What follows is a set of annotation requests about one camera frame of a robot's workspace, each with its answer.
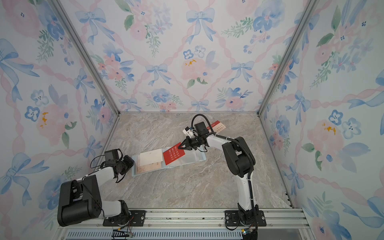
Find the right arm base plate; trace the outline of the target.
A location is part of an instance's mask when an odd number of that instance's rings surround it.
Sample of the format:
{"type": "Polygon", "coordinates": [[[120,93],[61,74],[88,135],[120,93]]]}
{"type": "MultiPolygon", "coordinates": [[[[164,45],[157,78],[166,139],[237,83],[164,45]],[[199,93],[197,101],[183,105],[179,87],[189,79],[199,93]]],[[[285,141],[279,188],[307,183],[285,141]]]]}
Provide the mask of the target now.
{"type": "Polygon", "coordinates": [[[225,225],[227,227],[266,227],[267,222],[263,211],[256,210],[256,215],[253,211],[246,211],[243,213],[240,210],[226,210],[225,211],[225,225]]]}

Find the aluminium corner post left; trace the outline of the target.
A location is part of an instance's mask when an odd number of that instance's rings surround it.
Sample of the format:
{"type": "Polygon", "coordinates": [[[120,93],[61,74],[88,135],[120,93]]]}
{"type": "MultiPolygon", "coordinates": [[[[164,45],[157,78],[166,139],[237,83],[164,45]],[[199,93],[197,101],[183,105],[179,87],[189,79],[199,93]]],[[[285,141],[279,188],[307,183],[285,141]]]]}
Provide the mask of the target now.
{"type": "Polygon", "coordinates": [[[95,64],[92,61],[91,56],[87,52],[87,49],[85,48],[83,42],[81,41],[81,38],[79,34],[77,33],[73,23],[71,22],[70,18],[68,17],[62,3],[60,1],[48,1],[49,5],[52,7],[54,13],[57,15],[60,22],[63,24],[64,29],[68,32],[69,36],[71,37],[77,52],[80,54],[83,62],[85,63],[85,66],[90,71],[92,77],[94,78],[96,84],[100,88],[102,94],[106,98],[108,104],[112,107],[113,112],[119,116],[120,111],[117,108],[117,105],[112,98],[110,92],[107,89],[106,84],[101,79],[97,68],[95,64]]]}

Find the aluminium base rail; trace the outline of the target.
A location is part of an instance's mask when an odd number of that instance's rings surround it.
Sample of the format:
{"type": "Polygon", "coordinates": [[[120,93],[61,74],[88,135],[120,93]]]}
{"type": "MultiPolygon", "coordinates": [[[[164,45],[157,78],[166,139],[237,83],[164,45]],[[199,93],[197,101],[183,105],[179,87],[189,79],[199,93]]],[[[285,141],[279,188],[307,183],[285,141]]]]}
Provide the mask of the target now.
{"type": "Polygon", "coordinates": [[[263,209],[262,225],[231,227],[225,209],[147,209],[140,226],[106,227],[94,219],[59,227],[55,240],[313,240],[302,209],[263,209]]]}

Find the pink good luck card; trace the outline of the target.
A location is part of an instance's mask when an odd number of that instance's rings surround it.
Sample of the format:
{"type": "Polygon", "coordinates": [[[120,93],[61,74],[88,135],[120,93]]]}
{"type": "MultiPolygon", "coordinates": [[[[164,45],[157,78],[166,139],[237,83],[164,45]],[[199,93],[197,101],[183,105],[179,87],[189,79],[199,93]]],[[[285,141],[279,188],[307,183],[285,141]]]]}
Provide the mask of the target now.
{"type": "Polygon", "coordinates": [[[144,174],[162,168],[163,152],[162,149],[152,150],[141,153],[137,163],[137,173],[144,174]]]}

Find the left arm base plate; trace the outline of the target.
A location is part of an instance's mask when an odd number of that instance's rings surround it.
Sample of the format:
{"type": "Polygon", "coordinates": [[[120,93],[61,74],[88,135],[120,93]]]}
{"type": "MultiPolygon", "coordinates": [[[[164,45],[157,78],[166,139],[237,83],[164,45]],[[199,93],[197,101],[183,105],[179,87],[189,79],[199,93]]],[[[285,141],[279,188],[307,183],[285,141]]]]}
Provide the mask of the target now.
{"type": "Polygon", "coordinates": [[[120,214],[118,216],[104,219],[104,227],[143,227],[146,219],[145,210],[129,210],[126,215],[120,214]]]}

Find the aluminium corner post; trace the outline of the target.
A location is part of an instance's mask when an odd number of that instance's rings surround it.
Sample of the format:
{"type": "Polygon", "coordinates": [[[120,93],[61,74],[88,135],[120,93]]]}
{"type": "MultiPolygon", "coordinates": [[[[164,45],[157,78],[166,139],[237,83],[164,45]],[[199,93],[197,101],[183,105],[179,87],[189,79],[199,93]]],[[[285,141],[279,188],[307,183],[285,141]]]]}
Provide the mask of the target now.
{"type": "Polygon", "coordinates": [[[292,35],[292,40],[287,45],[287,49],[283,54],[282,62],[280,64],[280,66],[278,67],[275,76],[272,78],[272,81],[271,81],[269,87],[267,88],[267,92],[263,98],[263,102],[260,105],[260,108],[258,110],[258,117],[261,117],[263,115],[263,112],[266,110],[269,99],[271,98],[276,85],[279,83],[279,80],[283,74],[283,71],[289,65],[290,59],[291,59],[292,55],[294,54],[296,47],[298,45],[298,41],[302,37],[302,35],[305,31],[305,28],[307,27],[307,25],[310,21],[310,18],[314,14],[314,10],[315,10],[317,4],[318,4],[318,1],[316,1],[316,0],[308,1],[308,5],[303,12],[303,16],[301,17],[299,24],[297,25],[297,27],[294,31],[294,34],[292,35]]]}
{"type": "Polygon", "coordinates": [[[108,104],[112,107],[113,112],[119,116],[120,111],[117,108],[117,105],[112,98],[110,92],[107,89],[106,84],[101,79],[97,68],[95,64],[92,61],[91,56],[87,52],[87,49],[85,48],[83,42],[81,41],[81,38],[79,34],[77,33],[73,23],[71,22],[70,18],[68,17],[62,3],[60,1],[48,1],[49,5],[52,7],[54,13],[57,15],[60,22],[63,24],[64,29],[68,32],[69,36],[71,37],[77,52],[80,54],[83,62],[85,63],[85,66],[90,71],[92,77],[94,78],[96,84],[100,88],[102,94],[106,98],[108,104]]]}

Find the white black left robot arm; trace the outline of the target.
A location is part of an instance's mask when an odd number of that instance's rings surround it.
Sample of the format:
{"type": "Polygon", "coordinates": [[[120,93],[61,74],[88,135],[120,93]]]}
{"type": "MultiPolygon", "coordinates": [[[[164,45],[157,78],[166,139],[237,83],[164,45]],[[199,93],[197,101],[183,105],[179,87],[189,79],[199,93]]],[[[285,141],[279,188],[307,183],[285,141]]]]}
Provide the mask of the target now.
{"type": "Polygon", "coordinates": [[[57,220],[61,227],[103,218],[108,224],[126,226],[133,219],[125,201],[103,201],[100,187],[125,177],[135,161],[120,149],[106,151],[105,160],[92,173],[61,184],[57,220]]]}

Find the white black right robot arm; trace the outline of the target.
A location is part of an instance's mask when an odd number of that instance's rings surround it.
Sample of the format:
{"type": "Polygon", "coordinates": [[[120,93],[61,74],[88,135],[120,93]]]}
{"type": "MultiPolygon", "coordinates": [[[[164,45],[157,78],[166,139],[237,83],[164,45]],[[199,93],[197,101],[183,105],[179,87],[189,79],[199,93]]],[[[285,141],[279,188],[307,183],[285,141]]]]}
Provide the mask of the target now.
{"type": "Polygon", "coordinates": [[[252,176],[256,160],[244,138],[229,138],[210,132],[205,123],[200,122],[192,128],[183,130],[185,140],[178,147],[180,150],[198,150],[204,146],[223,151],[230,172],[236,176],[239,212],[245,217],[253,217],[257,210],[252,176]]]}

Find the red money card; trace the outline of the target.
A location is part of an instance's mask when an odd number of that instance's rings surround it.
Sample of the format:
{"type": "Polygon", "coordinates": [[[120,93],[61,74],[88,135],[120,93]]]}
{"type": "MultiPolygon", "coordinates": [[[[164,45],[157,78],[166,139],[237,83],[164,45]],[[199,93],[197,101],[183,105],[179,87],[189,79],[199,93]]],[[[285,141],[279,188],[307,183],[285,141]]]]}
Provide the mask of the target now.
{"type": "Polygon", "coordinates": [[[186,154],[185,151],[178,149],[179,145],[180,143],[163,152],[163,158],[166,166],[172,164],[186,154]]]}

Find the aluminium corner post right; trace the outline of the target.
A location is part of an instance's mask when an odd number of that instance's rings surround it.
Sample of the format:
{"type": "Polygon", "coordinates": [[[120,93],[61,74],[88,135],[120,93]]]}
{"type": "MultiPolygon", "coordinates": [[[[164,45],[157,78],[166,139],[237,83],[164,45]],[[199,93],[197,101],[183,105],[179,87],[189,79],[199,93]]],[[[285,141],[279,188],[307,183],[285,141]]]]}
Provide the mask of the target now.
{"type": "Polygon", "coordinates": [[[266,110],[269,99],[271,98],[276,85],[279,83],[279,80],[283,74],[283,71],[289,65],[290,59],[291,59],[292,55],[294,54],[296,47],[298,45],[298,41],[302,37],[302,35],[305,31],[305,28],[307,27],[307,25],[310,21],[310,18],[314,14],[314,10],[315,10],[317,4],[318,4],[318,1],[316,1],[316,0],[308,1],[308,5],[303,12],[303,16],[301,17],[299,24],[297,25],[297,27],[294,31],[294,34],[292,35],[292,40],[287,45],[287,49],[283,54],[282,62],[280,64],[280,66],[278,67],[275,76],[272,78],[272,81],[271,81],[269,87],[267,88],[267,92],[263,98],[263,102],[260,105],[260,108],[258,110],[258,117],[261,117],[263,115],[263,112],[266,110]]]}

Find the red and cream card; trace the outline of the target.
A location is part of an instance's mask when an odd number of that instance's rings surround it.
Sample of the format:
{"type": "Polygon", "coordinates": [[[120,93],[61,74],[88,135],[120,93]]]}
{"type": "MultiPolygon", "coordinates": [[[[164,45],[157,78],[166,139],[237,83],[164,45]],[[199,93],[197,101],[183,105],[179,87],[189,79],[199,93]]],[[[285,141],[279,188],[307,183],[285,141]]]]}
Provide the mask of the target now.
{"type": "Polygon", "coordinates": [[[226,129],[226,126],[220,121],[215,121],[213,124],[211,124],[211,126],[215,133],[220,133],[221,131],[226,129]]]}

